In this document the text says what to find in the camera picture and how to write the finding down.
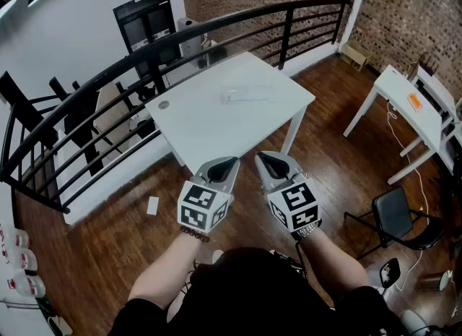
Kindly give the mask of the orange flat packet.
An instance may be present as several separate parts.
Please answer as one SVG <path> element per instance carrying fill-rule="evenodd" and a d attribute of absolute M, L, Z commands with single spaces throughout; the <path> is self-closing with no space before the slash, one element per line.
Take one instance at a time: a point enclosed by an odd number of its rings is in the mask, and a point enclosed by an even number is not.
<path fill-rule="evenodd" d="M 408 101 L 411 104 L 411 107 L 416 111 L 420 112 L 423 109 L 423 105 L 419 96 L 414 92 L 407 96 Z"/>

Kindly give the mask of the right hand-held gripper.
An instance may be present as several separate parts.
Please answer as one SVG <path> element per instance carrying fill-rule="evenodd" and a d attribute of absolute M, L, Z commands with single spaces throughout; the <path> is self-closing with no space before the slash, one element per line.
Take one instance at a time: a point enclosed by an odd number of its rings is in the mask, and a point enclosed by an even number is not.
<path fill-rule="evenodd" d="M 274 183 L 288 181 L 302 172 L 294 158 L 281 152 L 260 151 L 255 156 L 255 163 L 265 193 L 274 189 Z M 266 195 L 271 214 L 290 233 L 321 219 L 317 197 L 318 189 L 312 178 L 304 178 Z"/>

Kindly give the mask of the person's left forearm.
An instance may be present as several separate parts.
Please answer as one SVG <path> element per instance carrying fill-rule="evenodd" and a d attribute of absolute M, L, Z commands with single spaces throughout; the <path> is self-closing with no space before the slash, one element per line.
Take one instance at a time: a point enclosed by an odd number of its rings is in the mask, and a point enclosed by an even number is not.
<path fill-rule="evenodd" d="M 136 279 L 128 300 L 144 299 L 165 310 L 178 296 L 202 241 L 180 233 Z"/>

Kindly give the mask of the person's black shirt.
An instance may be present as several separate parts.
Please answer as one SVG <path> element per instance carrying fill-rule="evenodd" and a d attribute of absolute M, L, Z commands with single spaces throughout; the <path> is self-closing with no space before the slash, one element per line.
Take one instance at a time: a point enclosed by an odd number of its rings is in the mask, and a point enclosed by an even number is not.
<path fill-rule="evenodd" d="M 283 260 L 264 249 L 238 248 L 197 267 L 171 320 L 148 300 L 130 300 L 108 336 L 407 336 L 407 331 L 372 287 L 356 288 L 330 308 Z"/>

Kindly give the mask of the white side table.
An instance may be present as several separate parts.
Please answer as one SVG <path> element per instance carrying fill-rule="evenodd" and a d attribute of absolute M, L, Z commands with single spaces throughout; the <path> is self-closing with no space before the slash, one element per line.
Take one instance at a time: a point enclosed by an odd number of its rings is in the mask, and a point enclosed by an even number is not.
<path fill-rule="evenodd" d="M 407 99 L 407 96 L 414 92 L 419 96 L 423 105 L 420 112 L 416 112 Z M 345 129 L 343 133 L 345 137 L 349 135 L 362 116 L 366 114 L 378 95 L 386 99 L 403 116 L 428 147 L 424 154 L 388 179 L 388 184 L 392 185 L 440 151 L 443 142 L 443 120 L 429 101 L 419 94 L 418 90 L 402 74 L 392 66 L 387 66 L 375 80 L 358 112 Z"/>

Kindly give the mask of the brown cardboard box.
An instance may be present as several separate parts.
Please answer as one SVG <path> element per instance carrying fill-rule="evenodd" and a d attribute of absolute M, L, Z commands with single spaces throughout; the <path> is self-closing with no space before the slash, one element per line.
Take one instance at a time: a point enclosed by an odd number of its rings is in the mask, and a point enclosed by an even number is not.
<path fill-rule="evenodd" d="M 368 64 L 371 57 L 372 53 L 355 40 L 348 40 L 340 50 L 340 59 L 358 72 Z"/>

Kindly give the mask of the black double door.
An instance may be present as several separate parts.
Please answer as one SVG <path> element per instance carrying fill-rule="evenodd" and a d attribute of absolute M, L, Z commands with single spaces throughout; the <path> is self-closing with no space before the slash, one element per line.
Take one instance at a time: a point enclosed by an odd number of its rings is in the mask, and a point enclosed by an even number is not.
<path fill-rule="evenodd" d="M 113 13 L 129 53 L 176 32 L 170 0 L 131 0 Z"/>

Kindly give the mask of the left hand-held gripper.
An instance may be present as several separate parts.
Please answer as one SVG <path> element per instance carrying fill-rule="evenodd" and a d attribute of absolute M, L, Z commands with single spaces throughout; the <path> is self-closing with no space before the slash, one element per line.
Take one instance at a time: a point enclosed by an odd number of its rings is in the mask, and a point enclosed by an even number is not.
<path fill-rule="evenodd" d="M 186 181 L 178 199 L 178 223 L 201 233 L 210 233 L 227 216 L 234 200 L 232 191 L 240 159 L 220 157 L 204 163 L 191 181 Z"/>

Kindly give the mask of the white vertical pipe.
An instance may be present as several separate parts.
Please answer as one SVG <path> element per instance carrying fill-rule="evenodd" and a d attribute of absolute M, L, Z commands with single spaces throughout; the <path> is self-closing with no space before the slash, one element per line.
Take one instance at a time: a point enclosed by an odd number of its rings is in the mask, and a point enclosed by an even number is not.
<path fill-rule="evenodd" d="M 344 34 L 341 37 L 340 43 L 339 43 L 339 49 L 338 52 L 341 53 L 343 46 L 347 43 L 347 41 L 350 39 L 350 36 L 352 34 L 354 24 L 357 20 L 359 10 L 362 4 L 362 0 L 354 0 L 351 8 L 351 12 L 349 15 L 349 18 L 347 20 L 345 29 L 344 29 Z"/>

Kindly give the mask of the black metal railing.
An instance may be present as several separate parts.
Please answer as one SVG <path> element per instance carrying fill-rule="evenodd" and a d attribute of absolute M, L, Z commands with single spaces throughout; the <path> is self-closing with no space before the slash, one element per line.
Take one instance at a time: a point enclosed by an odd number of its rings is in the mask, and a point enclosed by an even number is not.
<path fill-rule="evenodd" d="M 98 164 L 104 157 L 115 151 L 116 148 L 123 143 L 128 142 L 139 131 L 144 130 L 147 124 L 143 123 L 141 126 L 136 127 L 135 130 L 129 131 L 117 142 L 111 144 L 105 152 L 99 154 L 80 171 L 74 173 L 63 186 L 57 188 L 53 195 L 48 193 L 48 187 L 54 184 L 57 178 L 64 173 L 77 158 L 83 156 L 85 151 L 96 145 L 97 142 L 114 131 L 125 120 L 138 114 L 145 108 L 150 100 L 171 89 L 170 85 L 165 85 L 163 82 L 163 77 L 166 74 L 208 53 L 213 53 L 240 40 L 278 28 L 283 30 L 280 36 L 259 43 L 256 48 L 261 49 L 265 46 L 280 43 L 280 49 L 266 54 L 264 58 L 270 59 L 271 57 L 277 56 L 279 59 L 274 63 L 274 66 L 278 69 L 283 69 L 285 62 L 291 59 L 291 56 L 287 53 L 289 50 L 313 40 L 320 40 L 320 38 L 324 38 L 325 43 L 335 43 L 343 18 L 344 8 L 350 3 L 350 0 L 289 1 L 248 9 L 218 17 L 198 25 L 192 25 L 185 30 L 160 38 L 140 48 L 135 53 L 125 56 L 123 59 L 86 82 L 82 87 L 75 90 L 73 94 L 68 95 L 61 104 L 41 111 L 38 111 L 34 105 L 44 101 L 45 98 L 36 98 L 33 100 L 19 99 L 19 96 L 22 94 L 21 91 L 9 73 L 4 72 L 0 76 L 0 91 L 2 96 L 4 96 L 6 101 L 10 104 L 11 110 L 0 153 L 0 182 L 10 185 L 14 190 L 20 191 L 47 207 L 63 214 L 68 214 L 70 212 L 69 205 L 75 199 L 86 192 L 86 190 L 106 174 L 110 173 L 114 168 L 117 168 L 119 164 L 131 157 L 140 148 L 157 138 L 160 135 L 160 131 L 156 130 L 149 133 L 132 148 L 123 152 L 114 161 L 100 169 L 66 201 L 61 201 L 60 196 L 68 188 L 77 182 L 84 173 Z M 175 60 L 172 64 L 167 65 L 164 69 L 158 67 L 160 54 L 163 51 L 176 48 L 181 43 L 185 43 L 188 40 L 197 38 L 200 35 L 210 33 L 214 30 L 270 14 L 283 14 L 285 18 L 281 22 L 276 22 L 257 30 L 236 35 L 233 38 L 224 40 L 198 53 L 184 56 L 181 59 Z M 110 84 L 122 74 L 125 74 L 127 71 L 142 63 L 146 63 L 149 67 L 147 76 L 133 83 L 129 89 L 119 93 L 101 109 L 77 119 L 77 125 L 73 130 L 62 140 L 58 139 L 58 134 L 54 126 L 60 120 L 77 112 L 79 105 L 83 104 L 92 95 L 101 94 L 105 85 Z M 131 94 L 139 92 L 149 83 L 152 83 L 154 88 L 152 93 L 148 94 L 145 100 L 132 108 L 126 115 L 117 118 L 108 127 L 99 132 L 95 138 L 87 141 L 67 159 L 63 165 L 55 168 L 51 175 L 46 173 L 48 161 L 54 155 L 57 155 L 65 145 L 72 141 L 75 135 L 88 129 L 93 121 L 99 119 L 120 102 L 127 99 Z"/>

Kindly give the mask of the black folding chair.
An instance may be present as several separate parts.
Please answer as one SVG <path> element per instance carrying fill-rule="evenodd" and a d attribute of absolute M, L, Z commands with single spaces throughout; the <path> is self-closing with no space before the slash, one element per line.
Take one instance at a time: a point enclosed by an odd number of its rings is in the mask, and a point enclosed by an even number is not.
<path fill-rule="evenodd" d="M 379 245 L 359 255 L 358 260 L 379 248 L 388 248 L 394 243 L 414 251 L 424 251 L 432 248 L 445 232 L 443 219 L 409 208 L 405 192 L 401 187 L 374 198 L 370 214 L 374 216 L 374 225 L 363 220 L 366 214 L 357 217 L 349 212 L 344 213 L 344 217 L 350 217 L 376 232 L 380 240 Z M 416 237 L 406 240 L 404 237 L 411 232 L 415 222 L 424 217 L 428 219 L 427 227 Z"/>

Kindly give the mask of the clear plastic bag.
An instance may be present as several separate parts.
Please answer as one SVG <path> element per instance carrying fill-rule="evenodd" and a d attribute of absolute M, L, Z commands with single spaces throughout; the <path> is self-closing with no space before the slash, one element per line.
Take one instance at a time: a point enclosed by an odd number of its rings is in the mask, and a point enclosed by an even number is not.
<path fill-rule="evenodd" d="M 219 91 L 219 100 L 223 105 L 277 103 L 279 101 L 274 88 L 266 85 L 227 86 Z"/>

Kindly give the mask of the white square table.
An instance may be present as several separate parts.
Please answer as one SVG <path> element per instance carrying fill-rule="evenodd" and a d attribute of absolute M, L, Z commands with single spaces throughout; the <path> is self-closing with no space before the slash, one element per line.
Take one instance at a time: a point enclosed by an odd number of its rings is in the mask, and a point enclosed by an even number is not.
<path fill-rule="evenodd" d="M 223 105 L 219 91 L 234 85 L 274 88 L 277 103 Z M 170 105 L 159 109 L 167 100 Z M 178 159 L 195 173 L 218 157 L 241 157 L 285 123 L 281 151 L 289 152 L 307 106 L 315 96 L 251 53 L 226 59 L 181 82 L 146 105 Z"/>

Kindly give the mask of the silver metal wristwatch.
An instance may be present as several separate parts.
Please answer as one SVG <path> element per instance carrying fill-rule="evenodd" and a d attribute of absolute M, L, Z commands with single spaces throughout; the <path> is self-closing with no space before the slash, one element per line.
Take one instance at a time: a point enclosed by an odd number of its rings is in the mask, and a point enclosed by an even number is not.
<path fill-rule="evenodd" d="M 314 223 L 310 223 L 310 224 L 300 228 L 297 231 L 291 232 L 291 235 L 292 235 L 294 240 L 301 241 L 304 238 L 306 238 L 307 236 L 309 236 L 313 231 L 318 229 L 321 224 L 322 224 L 322 220 L 319 220 L 319 221 L 314 222 Z"/>

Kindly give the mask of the person's right forearm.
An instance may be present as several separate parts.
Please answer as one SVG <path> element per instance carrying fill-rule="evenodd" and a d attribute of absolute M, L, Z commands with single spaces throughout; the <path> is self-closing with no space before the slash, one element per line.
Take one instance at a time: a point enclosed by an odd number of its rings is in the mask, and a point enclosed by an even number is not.
<path fill-rule="evenodd" d="M 300 240 L 300 246 L 317 281 L 335 305 L 353 290 L 370 285 L 365 268 L 320 228 Z"/>

